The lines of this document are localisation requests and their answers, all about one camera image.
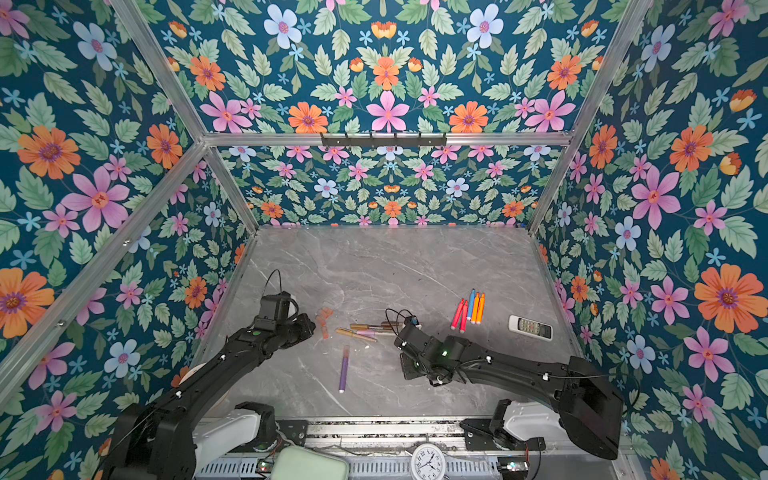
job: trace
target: blue marker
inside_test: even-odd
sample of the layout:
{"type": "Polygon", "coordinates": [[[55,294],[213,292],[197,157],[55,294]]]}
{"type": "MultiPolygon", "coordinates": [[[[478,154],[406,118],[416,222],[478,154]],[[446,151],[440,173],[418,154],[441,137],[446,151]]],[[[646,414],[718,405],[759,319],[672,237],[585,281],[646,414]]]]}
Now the blue marker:
{"type": "Polygon", "coordinates": [[[471,323],[475,321],[472,319],[472,309],[475,307],[475,289],[472,289],[472,295],[469,296],[469,308],[467,309],[467,320],[471,323]]]}

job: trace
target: floral wallpaper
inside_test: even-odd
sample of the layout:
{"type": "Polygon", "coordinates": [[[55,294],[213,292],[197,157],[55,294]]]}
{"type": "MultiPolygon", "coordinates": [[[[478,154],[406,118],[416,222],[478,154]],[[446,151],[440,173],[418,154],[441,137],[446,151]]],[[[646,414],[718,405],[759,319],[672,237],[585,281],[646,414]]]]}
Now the floral wallpaper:
{"type": "Polygon", "coordinates": [[[552,132],[627,3],[171,1],[152,28],[210,131],[552,132]]]}
{"type": "Polygon", "coordinates": [[[246,241],[201,161],[5,407],[0,478],[100,478],[120,412],[189,370],[246,241]]]}
{"type": "Polygon", "coordinates": [[[189,144],[111,7],[89,5],[0,1],[0,360],[189,144]]]}
{"type": "Polygon", "coordinates": [[[545,145],[231,147],[259,223],[524,226],[560,154],[545,145]]]}
{"type": "Polygon", "coordinates": [[[541,252],[654,480],[768,478],[764,0],[661,2],[541,252]]]}

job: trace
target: white clock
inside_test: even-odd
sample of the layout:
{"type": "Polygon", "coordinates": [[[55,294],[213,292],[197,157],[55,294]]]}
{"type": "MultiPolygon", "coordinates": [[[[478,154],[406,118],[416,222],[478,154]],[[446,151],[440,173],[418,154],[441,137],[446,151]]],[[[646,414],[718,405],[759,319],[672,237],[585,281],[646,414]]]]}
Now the white clock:
{"type": "Polygon", "coordinates": [[[419,445],[411,456],[411,476],[414,480],[443,480],[445,455],[431,443],[419,445]]]}

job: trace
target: purple marker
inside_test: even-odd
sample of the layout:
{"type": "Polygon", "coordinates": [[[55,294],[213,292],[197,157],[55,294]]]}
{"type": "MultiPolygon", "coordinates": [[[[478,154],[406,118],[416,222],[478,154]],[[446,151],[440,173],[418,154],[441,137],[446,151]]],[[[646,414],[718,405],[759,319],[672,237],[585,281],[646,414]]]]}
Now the purple marker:
{"type": "Polygon", "coordinates": [[[341,361],[341,378],[339,379],[339,393],[346,389],[346,370],[349,368],[349,345],[344,346],[344,358],[341,361]]]}

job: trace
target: orange marker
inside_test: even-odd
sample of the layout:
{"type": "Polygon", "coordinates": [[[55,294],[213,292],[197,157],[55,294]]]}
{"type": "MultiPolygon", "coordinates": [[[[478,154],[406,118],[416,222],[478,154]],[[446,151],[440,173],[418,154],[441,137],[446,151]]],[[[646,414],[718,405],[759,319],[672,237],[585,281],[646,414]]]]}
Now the orange marker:
{"type": "Polygon", "coordinates": [[[480,311],[478,312],[478,323],[482,323],[482,314],[485,311],[485,294],[480,297],[480,311]]]}
{"type": "Polygon", "coordinates": [[[480,293],[475,294],[475,306],[472,307],[472,323],[478,323],[478,309],[480,308],[480,293]]]}

